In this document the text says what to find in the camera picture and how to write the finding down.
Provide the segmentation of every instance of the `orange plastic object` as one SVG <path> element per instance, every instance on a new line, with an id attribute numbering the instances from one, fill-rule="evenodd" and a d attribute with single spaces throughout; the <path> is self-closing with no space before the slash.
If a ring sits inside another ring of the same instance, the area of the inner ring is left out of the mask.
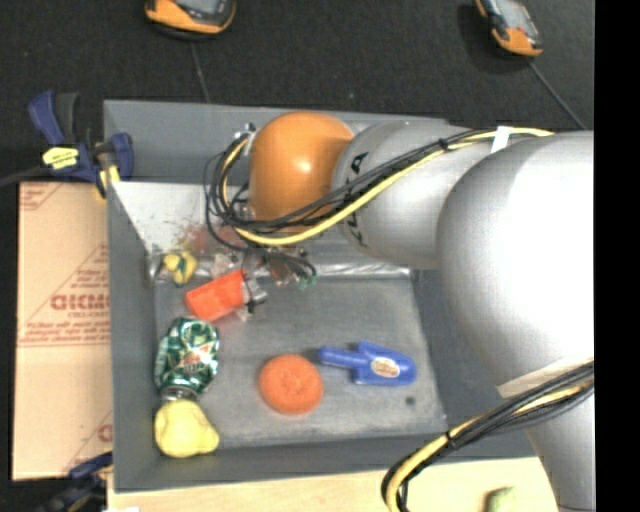
<path id="1" fill-rule="evenodd" d="M 233 4 L 233 13 L 223 25 L 198 23 L 198 20 L 187 14 L 187 12 L 178 5 L 176 0 L 146 2 L 144 10 L 151 21 L 162 23 L 163 25 L 168 25 L 169 27 L 174 27 L 179 30 L 213 35 L 222 32 L 231 24 L 236 13 L 236 5 L 235 3 Z"/>
<path id="2" fill-rule="evenodd" d="M 298 354 L 282 354 L 269 360 L 258 376 L 264 400 L 283 414 L 303 414 L 322 400 L 324 385 L 317 368 Z"/>
<path id="3" fill-rule="evenodd" d="M 244 274 L 235 270 L 185 294 L 189 311 L 201 320 L 212 322 L 244 305 Z"/>
<path id="4" fill-rule="evenodd" d="M 338 158 L 352 139 L 346 124 L 320 112 L 291 112 L 267 123 L 253 141 L 249 162 L 254 217 L 282 217 L 327 195 Z"/>

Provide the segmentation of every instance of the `orange ball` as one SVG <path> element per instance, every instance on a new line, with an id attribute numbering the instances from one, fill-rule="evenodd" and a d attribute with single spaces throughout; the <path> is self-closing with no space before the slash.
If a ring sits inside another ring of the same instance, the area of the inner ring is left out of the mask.
<path id="1" fill-rule="evenodd" d="M 317 368 L 298 354 L 282 354 L 269 360 L 258 377 L 264 400 L 283 414 L 303 414 L 315 409 L 324 393 Z"/>

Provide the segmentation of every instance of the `green can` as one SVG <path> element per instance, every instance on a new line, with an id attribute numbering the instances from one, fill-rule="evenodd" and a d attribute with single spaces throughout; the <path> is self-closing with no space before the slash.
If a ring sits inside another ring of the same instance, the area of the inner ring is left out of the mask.
<path id="1" fill-rule="evenodd" d="M 196 400 L 218 373 L 218 330 L 188 317 L 173 321 L 160 341 L 153 377 L 164 399 Z"/>

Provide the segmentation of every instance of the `wooden surface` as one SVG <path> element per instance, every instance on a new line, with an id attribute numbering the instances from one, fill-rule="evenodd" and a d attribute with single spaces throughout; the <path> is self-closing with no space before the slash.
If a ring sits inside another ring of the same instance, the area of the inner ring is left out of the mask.
<path id="1" fill-rule="evenodd" d="M 380 497 L 384 471 L 294 478 L 154 492 L 107 490 L 110 511 L 127 512 L 385 512 Z M 557 512 L 537 458 L 440 463 L 416 477 L 409 489 L 412 512 L 483 512 L 487 494 L 514 487 L 517 512 Z"/>

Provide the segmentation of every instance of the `blue clamp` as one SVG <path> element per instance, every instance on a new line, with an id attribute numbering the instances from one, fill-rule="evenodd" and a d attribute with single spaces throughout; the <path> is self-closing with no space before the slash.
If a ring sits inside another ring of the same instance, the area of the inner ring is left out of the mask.
<path id="1" fill-rule="evenodd" d="M 109 142 L 96 148 L 78 142 L 73 126 L 76 99 L 76 93 L 56 97 L 53 91 L 43 92 L 29 102 L 29 116 L 50 146 L 43 155 L 49 173 L 63 180 L 94 183 L 104 196 L 107 179 L 128 180 L 133 175 L 131 138 L 126 133 L 116 133 Z M 110 154 L 115 158 L 117 175 L 112 169 L 102 168 L 97 161 L 100 154 Z"/>
<path id="2" fill-rule="evenodd" d="M 355 351 L 325 346 L 318 350 L 322 364 L 349 368 L 356 384 L 407 386 L 416 380 L 416 365 L 409 356 L 361 341 Z"/>
<path id="3" fill-rule="evenodd" d="M 113 464 L 111 452 L 98 455 L 76 466 L 67 475 L 74 485 L 56 494 L 33 512 L 76 512 L 92 499 L 104 502 L 104 480 L 96 473 Z"/>

